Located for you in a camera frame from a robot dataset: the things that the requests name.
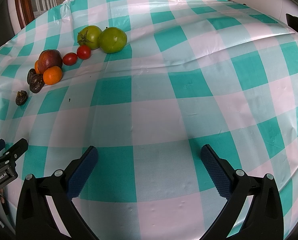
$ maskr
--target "checkered tablecloth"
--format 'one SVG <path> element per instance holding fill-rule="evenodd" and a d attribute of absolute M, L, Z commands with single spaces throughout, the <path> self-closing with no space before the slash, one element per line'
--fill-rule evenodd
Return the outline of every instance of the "checkered tablecloth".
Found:
<path fill-rule="evenodd" d="M 76 51 L 87 25 L 123 29 L 127 46 L 63 66 L 17 106 L 39 54 Z M 29 142 L 7 188 L 13 215 L 26 174 L 94 145 L 74 203 L 100 239 L 198 239 L 225 204 L 199 159 L 208 143 L 235 169 L 275 176 L 286 236 L 298 221 L 298 34 L 227 0 L 66 0 L 0 48 L 0 138 Z"/>

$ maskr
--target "tomato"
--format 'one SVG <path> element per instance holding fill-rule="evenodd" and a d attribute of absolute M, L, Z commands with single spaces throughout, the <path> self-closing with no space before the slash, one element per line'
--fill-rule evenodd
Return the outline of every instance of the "tomato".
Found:
<path fill-rule="evenodd" d="M 74 52 L 67 53 L 62 61 L 67 66 L 72 66 L 77 62 L 78 56 Z"/>
<path fill-rule="evenodd" d="M 115 53 L 127 44 L 127 35 L 116 27 L 105 29 L 99 36 L 99 46 L 105 53 Z"/>
<path fill-rule="evenodd" d="M 101 29 L 98 26 L 87 26 L 78 33 L 77 42 L 79 45 L 87 45 L 90 49 L 97 49 L 99 48 L 98 38 L 100 33 Z"/>
<path fill-rule="evenodd" d="M 88 59 L 91 56 L 91 49 L 87 45 L 81 45 L 77 49 L 77 55 L 80 59 Z"/>

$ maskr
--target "shiitake mushroom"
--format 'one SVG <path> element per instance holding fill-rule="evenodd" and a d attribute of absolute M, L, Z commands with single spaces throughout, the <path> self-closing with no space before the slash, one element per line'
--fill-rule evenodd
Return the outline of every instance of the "shiitake mushroom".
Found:
<path fill-rule="evenodd" d="M 28 99 L 28 93 L 24 90 L 18 91 L 15 103 L 18 106 L 22 106 Z"/>
<path fill-rule="evenodd" d="M 30 91 L 32 93 L 36 94 L 42 89 L 43 85 L 44 85 L 43 75 L 42 74 L 35 74 L 31 78 L 29 88 L 30 88 Z"/>
<path fill-rule="evenodd" d="M 29 70 L 28 76 L 27 76 L 27 82 L 28 82 L 29 85 L 30 85 L 31 78 L 35 74 L 36 74 L 36 70 L 34 68 L 32 68 L 32 69 Z"/>

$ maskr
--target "green tomato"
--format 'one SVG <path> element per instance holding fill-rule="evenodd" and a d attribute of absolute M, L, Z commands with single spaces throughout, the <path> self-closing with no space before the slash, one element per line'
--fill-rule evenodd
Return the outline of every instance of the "green tomato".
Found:
<path fill-rule="evenodd" d="M 81 45 L 87 45 L 90 49 L 99 48 L 99 35 L 101 33 L 101 29 L 98 26 L 90 25 L 83 28 L 77 36 L 77 42 Z"/>
<path fill-rule="evenodd" d="M 127 44 L 127 35 L 116 27 L 106 28 L 99 36 L 99 46 L 105 53 L 115 53 Z"/>

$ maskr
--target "tangerine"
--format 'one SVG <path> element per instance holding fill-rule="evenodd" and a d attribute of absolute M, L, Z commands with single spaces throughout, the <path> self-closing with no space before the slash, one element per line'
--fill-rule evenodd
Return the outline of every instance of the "tangerine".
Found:
<path fill-rule="evenodd" d="M 54 66 L 51 68 L 48 68 L 43 73 L 43 81 L 47 85 L 54 85 L 58 83 L 62 78 L 62 70 L 58 66 Z"/>
<path fill-rule="evenodd" d="M 39 69 L 38 69 L 38 60 L 34 64 L 34 69 L 36 70 L 37 74 L 40 74 Z"/>

